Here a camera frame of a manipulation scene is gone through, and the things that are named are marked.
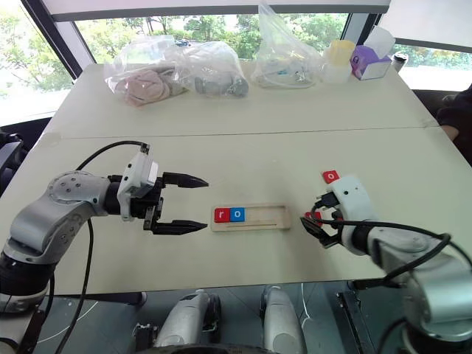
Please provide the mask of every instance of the clear plastic bag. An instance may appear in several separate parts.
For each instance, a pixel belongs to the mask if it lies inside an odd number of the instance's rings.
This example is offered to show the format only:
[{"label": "clear plastic bag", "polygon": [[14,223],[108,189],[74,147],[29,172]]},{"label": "clear plastic bag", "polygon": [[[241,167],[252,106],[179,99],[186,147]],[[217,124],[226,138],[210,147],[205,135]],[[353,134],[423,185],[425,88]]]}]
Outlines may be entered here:
[{"label": "clear plastic bag", "polygon": [[245,96],[248,84],[233,49],[223,42],[180,47],[172,35],[140,38],[104,68],[110,90],[135,106],[182,93]]},{"label": "clear plastic bag", "polygon": [[110,90],[135,106],[185,91],[175,76],[176,63],[167,58],[179,50],[174,42],[172,35],[158,35],[128,44],[103,70]]},{"label": "clear plastic bag", "polygon": [[224,42],[182,47],[176,77],[186,89],[208,96],[244,97],[249,85],[236,52]]},{"label": "clear plastic bag", "polygon": [[303,89],[320,81],[322,56],[295,38],[265,2],[259,4],[262,42],[251,79],[262,87]]}]

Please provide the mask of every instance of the green foliage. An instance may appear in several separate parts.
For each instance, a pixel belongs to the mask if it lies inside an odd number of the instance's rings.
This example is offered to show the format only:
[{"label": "green foliage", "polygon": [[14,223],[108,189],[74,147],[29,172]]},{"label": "green foliage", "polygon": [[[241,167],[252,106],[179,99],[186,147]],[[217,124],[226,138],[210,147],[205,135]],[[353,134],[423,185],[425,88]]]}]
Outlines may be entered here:
[{"label": "green foliage", "polygon": [[224,16],[192,16],[185,24],[184,29],[190,31],[192,33],[192,39],[197,41],[220,41],[225,35]]},{"label": "green foliage", "polygon": [[403,46],[396,44],[392,50],[409,56],[407,66],[438,66],[444,69],[472,70],[472,54],[448,50]]},{"label": "green foliage", "polygon": [[322,52],[330,46],[333,39],[339,39],[346,19],[347,14],[316,13],[296,15],[291,23],[293,32],[300,41]]},{"label": "green foliage", "polygon": [[172,34],[172,21],[175,18],[179,18],[180,16],[154,16],[149,21],[155,21],[161,24],[162,27],[162,34],[163,35],[171,35]]},{"label": "green foliage", "polygon": [[9,70],[25,86],[41,91],[72,87],[72,79],[35,28],[27,31],[17,12],[0,14],[0,69]]},{"label": "green foliage", "polygon": [[234,50],[237,49],[237,45],[239,44],[239,41],[240,41],[240,38],[239,38],[239,35],[237,33],[234,33],[234,32],[225,32],[223,34],[223,37],[221,39],[219,39],[219,41],[223,41],[225,42],[226,44],[228,44],[231,48],[233,48]]},{"label": "green foliage", "polygon": [[239,58],[254,59],[260,46],[259,16],[237,15],[237,43],[233,46]]},{"label": "green foliage", "polygon": [[154,31],[153,35],[173,35],[176,40],[193,39],[191,32],[173,28],[168,29],[167,33],[164,33],[164,30]]},{"label": "green foliage", "polygon": [[124,18],[124,20],[128,27],[134,28],[138,30],[140,33],[145,34],[145,29],[144,29],[145,18],[144,17],[130,17],[130,18]]},{"label": "green foliage", "polygon": [[78,21],[77,27],[98,63],[111,62],[140,31],[124,18]]}]

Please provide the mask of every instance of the tissue box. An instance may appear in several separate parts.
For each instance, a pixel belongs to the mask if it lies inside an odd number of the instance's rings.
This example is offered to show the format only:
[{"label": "tissue box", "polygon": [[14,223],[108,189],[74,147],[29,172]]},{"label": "tissue box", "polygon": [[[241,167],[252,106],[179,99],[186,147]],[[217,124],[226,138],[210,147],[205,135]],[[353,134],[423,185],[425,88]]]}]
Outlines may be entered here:
[{"label": "tissue box", "polygon": [[368,46],[357,46],[351,56],[353,74],[359,80],[384,77],[391,62],[392,61],[387,56],[379,59],[375,54],[374,49],[369,48]]}]

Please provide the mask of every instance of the window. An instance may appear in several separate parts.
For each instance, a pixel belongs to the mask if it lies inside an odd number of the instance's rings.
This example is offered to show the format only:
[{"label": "window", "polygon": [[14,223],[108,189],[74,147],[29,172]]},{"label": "window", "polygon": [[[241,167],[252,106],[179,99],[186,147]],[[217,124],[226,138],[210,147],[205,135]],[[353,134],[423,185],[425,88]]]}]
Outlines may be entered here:
[{"label": "window", "polygon": [[463,91],[472,84],[472,54],[396,44],[409,56],[400,76],[411,89]]},{"label": "window", "polygon": [[[346,13],[282,14],[294,34],[322,51],[341,37]],[[131,40],[141,35],[173,35],[180,43],[225,41],[242,59],[259,49],[258,15],[154,16],[76,21],[98,63],[113,60]]]},{"label": "window", "polygon": [[72,78],[19,0],[0,3],[0,126],[50,117]]}]

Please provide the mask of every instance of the robotic arm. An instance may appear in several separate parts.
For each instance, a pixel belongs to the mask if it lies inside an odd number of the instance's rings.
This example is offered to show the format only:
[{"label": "robotic arm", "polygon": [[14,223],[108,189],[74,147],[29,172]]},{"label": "robotic arm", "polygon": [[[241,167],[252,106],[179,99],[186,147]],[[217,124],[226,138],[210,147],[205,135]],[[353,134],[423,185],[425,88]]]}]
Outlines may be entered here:
[{"label": "robotic arm", "polygon": [[[369,196],[361,182],[346,176],[331,183],[317,208],[334,207],[338,220],[376,221]],[[440,240],[424,233],[392,227],[333,225],[329,236],[319,219],[302,218],[306,230],[325,247],[340,243],[390,273],[430,252]],[[406,330],[403,342],[411,353],[470,353],[472,348],[472,273],[463,262],[439,253],[421,265],[390,279],[402,288]]]},{"label": "robotic arm", "polygon": [[148,151],[143,145],[123,176],[105,178],[81,170],[57,176],[13,220],[0,255],[1,353],[5,344],[18,352],[34,347],[35,336],[31,338],[29,333],[38,335],[42,325],[41,312],[35,308],[46,294],[55,266],[91,217],[144,219],[143,229],[155,235],[182,235],[207,226],[185,220],[158,222],[164,202],[161,192],[168,184],[196,188],[208,183],[180,173],[164,172],[158,177],[158,165]]}]

